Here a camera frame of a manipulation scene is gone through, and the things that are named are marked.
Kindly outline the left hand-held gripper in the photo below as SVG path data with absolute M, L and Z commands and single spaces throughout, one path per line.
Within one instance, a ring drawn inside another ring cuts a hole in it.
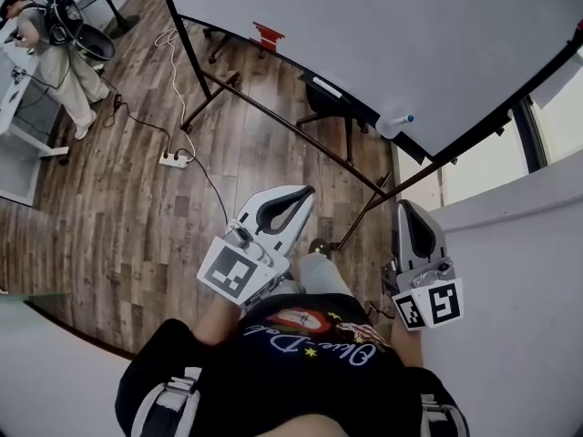
M 307 185 L 279 186 L 252 195 L 229 222 L 227 233 L 213 239 L 198 281 L 226 300 L 250 307 L 283 280 L 291 265 L 283 255 L 302 233 L 314 201 L 315 189 Z M 273 247 L 242 223 L 261 230 Z

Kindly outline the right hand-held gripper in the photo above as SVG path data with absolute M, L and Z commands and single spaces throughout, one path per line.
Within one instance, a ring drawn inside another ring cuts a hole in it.
M 396 217 L 400 269 L 392 260 L 382 281 L 384 294 L 391 298 L 405 328 L 434 329 L 461 319 L 462 279 L 446 257 L 445 233 L 430 213 L 413 201 L 400 200 Z

